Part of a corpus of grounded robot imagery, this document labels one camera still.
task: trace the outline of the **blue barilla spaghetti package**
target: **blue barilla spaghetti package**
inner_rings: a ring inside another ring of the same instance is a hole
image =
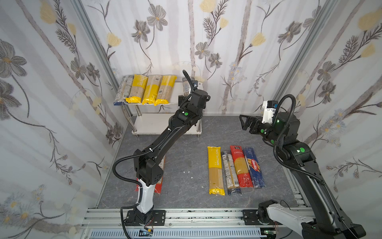
[[[259,161],[256,158],[255,151],[253,147],[244,147],[243,148],[244,156],[248,162],[249,174],[252,178],[252,184],[255,188],[265,187],[264,178],[262,176]]]

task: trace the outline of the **yellow plastic wrapper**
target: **yellow plastic wrapper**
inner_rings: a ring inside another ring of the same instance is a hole
[[[144,90],[147,85],[147,76],[134,75],[133,85],[131,87],[129,98],[126,101],[129,103],[141,103]]]
[[[208,177],[209,177],[209,184],[210,184],[210,194],[220,194],[225,196],[220,147],[208,146],[207,148],[208,148]]]
[[[172,89],[174,88],[176,76],[175,75],[164,75],[162,82],[160,83],[157,100],[154,105],[168,104],[170,100]]]
[[[144,91],[142,104],[153,104],[158,95],[161,75],[150,75]]]

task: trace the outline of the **wallpaper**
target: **wallpaper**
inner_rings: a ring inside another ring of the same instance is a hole
[[[248,114],[274,96],[324,1],[82,3],[117,78],[183,76],[185,69],[211,96],[206,113]],[[176,107],[140,109],[174,112]]]
[[[69,1],[1,1],[0,22],[0,235],[78,238],[126,119]]]
[[[381,7],[378,0],[339,1],[285,91],[297,98],[298,139],[312,148],[366,238],[382,233]]]

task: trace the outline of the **flower center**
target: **flower center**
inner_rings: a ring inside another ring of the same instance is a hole
[[[6,63],[11,63],[12,62],[8,57],[4,57],[3,61],[6,62]]]
[[[25,219],[25,218],[27,218],[28,217],[28,213],[23,213],[22,215],[21,215],[21,219]]]

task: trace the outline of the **metal bracket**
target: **metal bracket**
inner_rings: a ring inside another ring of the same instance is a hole
[[[261,223],[259,219],[257,218],[256,213],[257,213],[257,210],[243,210],[242,220],[244,220],[244,223],[246,226],[275,225],[273,221],[268,224]]]
[[[166,211],[165,210],[154,210],[152,212],[153,218],[151,223],[149,223],[149,226],[164,226],[165,225],[165,218],[166,218]],[[127,217],[124,220],[125,226],[141,226],[139,222],[135,221],[135,212],[133,210],[130,210],[127,212]]]

